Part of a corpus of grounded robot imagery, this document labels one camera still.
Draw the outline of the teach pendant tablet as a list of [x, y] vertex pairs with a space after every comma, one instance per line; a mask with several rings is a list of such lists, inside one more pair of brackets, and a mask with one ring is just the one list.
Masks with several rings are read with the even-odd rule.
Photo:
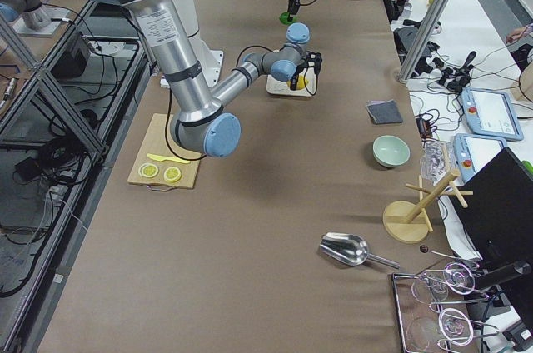
[[456, 134], [453, 148], [462, 181], [469, 181], [506, 146], [501, 137]]
[[461, 101], [466, 123], [478, 135], [502, 137], [507, 141], [524, 139], [516, 112], [506, 92], [466, 87]]

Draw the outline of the lower lemon slice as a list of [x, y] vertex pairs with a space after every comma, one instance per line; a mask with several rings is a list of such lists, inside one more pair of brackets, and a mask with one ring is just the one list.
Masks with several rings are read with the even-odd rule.
[[182, 170], [179, 167], [175, 167], [175, 166], [168, 167], [163, 172], [163, 179], [165, 182], [176, 183], [180, 181], [181, 178], [182, 178]]

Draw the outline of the metal ice scoop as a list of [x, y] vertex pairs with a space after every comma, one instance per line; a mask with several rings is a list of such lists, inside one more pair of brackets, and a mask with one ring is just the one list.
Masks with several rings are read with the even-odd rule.
[[396, 261], [370, 253], [366, 240], [354, 234], [327, 232], [321, 239], [320, 249], [348, 266], [359, 266], [366, 261], [374, 261], [394, 269], [400, 268]]

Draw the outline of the upper lemon slice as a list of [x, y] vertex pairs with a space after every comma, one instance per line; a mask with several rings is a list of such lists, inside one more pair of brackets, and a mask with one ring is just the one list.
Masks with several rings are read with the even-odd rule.
[[159, 167], [156, 164], [145, 162], [138, 168], [137, 173], [143, 178], [154, 178], [159, 173]]

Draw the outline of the wooden stand with base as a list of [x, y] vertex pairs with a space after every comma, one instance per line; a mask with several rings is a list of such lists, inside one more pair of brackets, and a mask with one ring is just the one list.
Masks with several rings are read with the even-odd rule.
[[387, 233], [397, 241], [415, 244], [423, 241], [433, 232], [433, 227], [426, 208], [442, 195], [455, 196], [463, 208], [467, 208], [466, 196], [473, 196], [473, 191], [460, 191], [455, 179], [460, 175], [455, 168], [449, 170], [430, 190], [422, 186], [411, 186], [420, 193], [417, 203], [394, 201], [389, 204], [382, 216]]

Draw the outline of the mint green bowl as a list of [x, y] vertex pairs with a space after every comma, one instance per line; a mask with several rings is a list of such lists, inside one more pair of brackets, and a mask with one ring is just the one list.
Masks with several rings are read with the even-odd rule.
[[375, 160], [386, 168], [395, 168], [406, 164], [411, 157], [408, 145], [399, 137], [383, 135], [372, 143]]

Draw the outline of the far teach pendant tablet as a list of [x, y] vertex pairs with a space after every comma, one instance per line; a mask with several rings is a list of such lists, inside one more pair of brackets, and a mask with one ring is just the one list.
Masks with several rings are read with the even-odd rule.
[[461, 101], [466, 123], [478, 135], [502, 137], [507, 141], [524, 139], [516, 112], [506, 92], [466, 87]]

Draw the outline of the green lime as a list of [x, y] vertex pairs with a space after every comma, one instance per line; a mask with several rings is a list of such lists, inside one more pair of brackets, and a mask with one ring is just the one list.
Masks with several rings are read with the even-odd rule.
[[279, 20], [284, 25], [291, 25], [296, 21], [296, 17], [289, 12], [283, 12], [279, 17]]

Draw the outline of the bamboo cutting board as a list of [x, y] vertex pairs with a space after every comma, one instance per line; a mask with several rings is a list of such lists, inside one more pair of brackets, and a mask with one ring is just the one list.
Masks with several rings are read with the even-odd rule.
[[[190, 152], [179, 147], [172, 138], [167, 135], [163, 136], [166, 130], [167, 123], [166, 114], [154, 114], [149, 123], [145, 137], [143, 138], [141, 147], [138, 150], [137, 157], [132, 165], [132, 169], [128, 176], [127, 182], [131, 185], [149, 186], [159, 191], [166, 191], [169, 189], [192, 189], [195, 186], [197, 171], [200, 161], [192, 161], [189, 164], [181, 164], [176, 162], [155, 162], [146, 157], [147, 153], [157, 155], [180, 157], [182, 159], [191, 160], [198, 158], [200, 155], [195, 152]], [[143, 178], [137, 173], [141, 164], [150, 162], [159, 167], [159, 173], [154, 178]], [[163, 179], [163, 172], [168, 167], [179, 167], [182, 170], [182, 178], [176, 183], [168, 183]]]

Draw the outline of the yellow lemon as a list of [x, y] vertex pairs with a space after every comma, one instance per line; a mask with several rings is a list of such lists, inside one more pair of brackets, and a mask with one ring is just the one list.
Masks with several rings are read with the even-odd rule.
[[[302, 89], [306, 89], [308, 84], [309, 84], [309, 80], [306, 77], [306, 83], [298, 83], [298, 90], [297, 91], [300, 91]], [[288, 87], [290, 89], [290, 81], [287, 82], [287, 85], [288, 85]]]

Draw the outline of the near teach pendant tablet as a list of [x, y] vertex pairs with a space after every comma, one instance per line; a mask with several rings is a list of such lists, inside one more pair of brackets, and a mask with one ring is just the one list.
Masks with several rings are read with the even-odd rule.
[[469, 181], [506, 146], [501, 137], [456, 134], [453, 148], [462, 181]]

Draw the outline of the yellow plastic knife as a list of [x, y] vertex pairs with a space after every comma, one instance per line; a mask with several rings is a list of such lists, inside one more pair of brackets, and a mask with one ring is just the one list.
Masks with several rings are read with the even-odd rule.
[[163, 156], [163, 155], [157, 155], [153, 153], [147, 153], [146, 157], [155, 162], [176, 162], [176, 163], [181, 163], [181, 164], [189, 164], [191, 162], [190, 160], [182, 159], [180, 157]]

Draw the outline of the lemon slice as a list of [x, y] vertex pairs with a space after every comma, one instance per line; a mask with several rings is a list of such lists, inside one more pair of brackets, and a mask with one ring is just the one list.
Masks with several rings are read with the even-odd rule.
[[180, 181], [181, 178], [182, 178], [182, 170], [179, 167], [175, 167], [175, 166], [168, 167], [163, 172], [163, 179], [165, 182], [176, 183]]
[[159, 167], [156, 164], [145, 162], [138, 168], [137, 173], [143, 178], [154, 178], [159, 173]]

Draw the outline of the grey folded cloth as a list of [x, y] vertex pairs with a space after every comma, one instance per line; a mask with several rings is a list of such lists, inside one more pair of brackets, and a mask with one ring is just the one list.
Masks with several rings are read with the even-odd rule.
[[371, 122], [376, 125], [400, 124], [403, 118], [394, 100], [369, 101], [366, 110]]

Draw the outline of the aluminium frame post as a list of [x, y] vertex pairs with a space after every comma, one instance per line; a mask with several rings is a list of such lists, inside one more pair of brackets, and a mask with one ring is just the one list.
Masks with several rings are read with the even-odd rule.
[[416, 64], [420, 60], [426, 44], [429, 41], [432, 30], [437, 24], [437, 21], [440, 19], [448, 1], [449, 0], [434, 0], [434, 2], [429, 6], [415, 36], [414, 42], [411, 45], [411, 48], [408, 50], [406, 58], [401, 65], [401, 69], [397, 76], [397, 79], [400, 83], [406, 84], [411, 78]]

